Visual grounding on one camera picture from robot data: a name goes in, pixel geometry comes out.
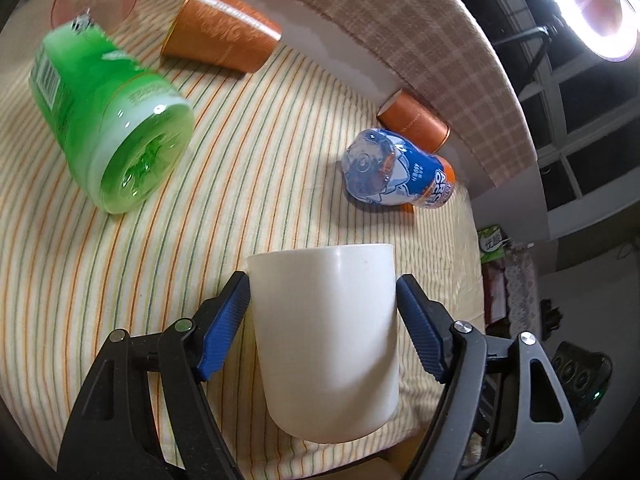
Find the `green plastic bottle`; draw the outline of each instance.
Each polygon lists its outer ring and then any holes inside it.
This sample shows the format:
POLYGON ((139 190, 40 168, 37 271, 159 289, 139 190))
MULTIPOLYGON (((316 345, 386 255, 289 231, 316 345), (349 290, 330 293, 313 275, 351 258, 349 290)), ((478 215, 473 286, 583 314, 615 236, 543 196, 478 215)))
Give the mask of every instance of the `green plastic bottle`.
POLYGON ((189 102, 88 16, 47 34, 30 85, 74 180, 108 213, 146 200, 193 135, 189 102))

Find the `striped tablecloth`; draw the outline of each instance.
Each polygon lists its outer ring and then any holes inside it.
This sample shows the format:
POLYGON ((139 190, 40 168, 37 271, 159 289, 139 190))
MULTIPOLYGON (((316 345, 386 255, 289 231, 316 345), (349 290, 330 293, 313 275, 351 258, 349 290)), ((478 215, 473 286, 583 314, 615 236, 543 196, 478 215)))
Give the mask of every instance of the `striped tablecloth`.
MULTIPOLYGON (((177 9, 174 1, 142 0, 137 16, 145 19, 130 18, 115 37, 171 80, 197 117, 185 157, 139 210, 107 216, 73 182, 30 95, 33 52, 12 66, 0 94, 0 394, 51 463, 109 332, 158 332, 191 315, 246 268, 249 254, 388 242, 398 274, 413 273, 455 318, 482 326, 478 243, 464 187, 434 211, 354 204, 337 161, 360 130, 376 126, 375 106, 286 46, 245 77, 161 60, 177 9)), ((392 419, 363 439, 321 446, 271 421, 250 309, 224 369, 206 385, 247 477, 318 474, 428 424, 440 389, 420 368, 402 323, 398 337, 401 399, 392 419)), ((164 452, 179 462, 157 379, 151 387, 164 452)))

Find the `wall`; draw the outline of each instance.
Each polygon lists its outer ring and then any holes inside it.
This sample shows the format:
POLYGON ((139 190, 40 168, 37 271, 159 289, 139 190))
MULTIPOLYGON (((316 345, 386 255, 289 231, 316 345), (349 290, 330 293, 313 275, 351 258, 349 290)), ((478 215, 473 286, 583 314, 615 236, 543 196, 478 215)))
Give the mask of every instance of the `wall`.
POLYGON ((545 343, 547 353, 553 355, 567 340, 613 360, 610 387, 582 434, 589 463, 606 448, 640 395, 639 258, 631 253, 618 260, 618 252, 540 277, 540 298, 551 298, 564 315, 545 343))
POLYGON ((597 258, 620 244, 637 238, 640 248, 640 192, 638 202, 585 229, 558 240, 558 266, 568 269, 597 258))
POLYGON ((549 212, 549 231, 560 238, 615 215, 638 202, 640 167, 549 212))
POLYGON ((476 227, 500 226, 517 243, 549 240, 545 192, 537 166, 471 201, 476 227))

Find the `plastic bottle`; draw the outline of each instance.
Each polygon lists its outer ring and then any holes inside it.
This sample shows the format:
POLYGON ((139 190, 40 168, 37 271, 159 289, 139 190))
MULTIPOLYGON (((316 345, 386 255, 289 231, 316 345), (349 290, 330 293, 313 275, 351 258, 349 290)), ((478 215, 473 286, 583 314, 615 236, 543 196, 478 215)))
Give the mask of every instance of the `plastic bottle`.
POLYGON ((86 15, 47 34, 30 85, 74 180, 108 213, 146 200, 193 134, 189 102, 86 15))
POLYGON ((342 156, 342 172, 353 197, 381 205, 437 208, 451 197, 456 182, 444 158, 379 129, 358 134, 342 156))

